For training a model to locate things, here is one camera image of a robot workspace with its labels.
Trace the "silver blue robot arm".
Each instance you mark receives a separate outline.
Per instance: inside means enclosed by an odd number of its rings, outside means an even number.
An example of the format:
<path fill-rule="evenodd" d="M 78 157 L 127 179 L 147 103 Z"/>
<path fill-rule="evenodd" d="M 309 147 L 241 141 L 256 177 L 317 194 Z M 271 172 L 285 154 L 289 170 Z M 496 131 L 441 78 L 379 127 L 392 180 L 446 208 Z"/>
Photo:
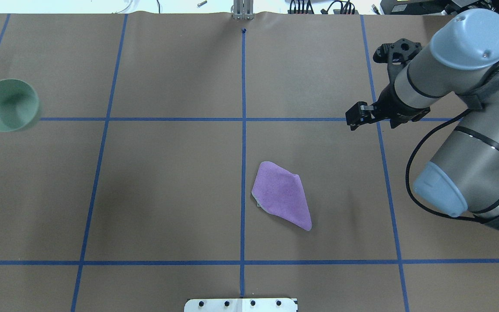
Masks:
<path fill-rule="evenodd" d="M 426 47 L 400 39 L 382 44 L 388 85 L 377 101 L 345 113 L 351 130 L 387 120 L 418 122 L 454 93 L 466 109 L 430 130 L 405 168 L 410 199 L 424 211 L 499 231 L 499 14 L 470 9 L 454 16 Z"/>

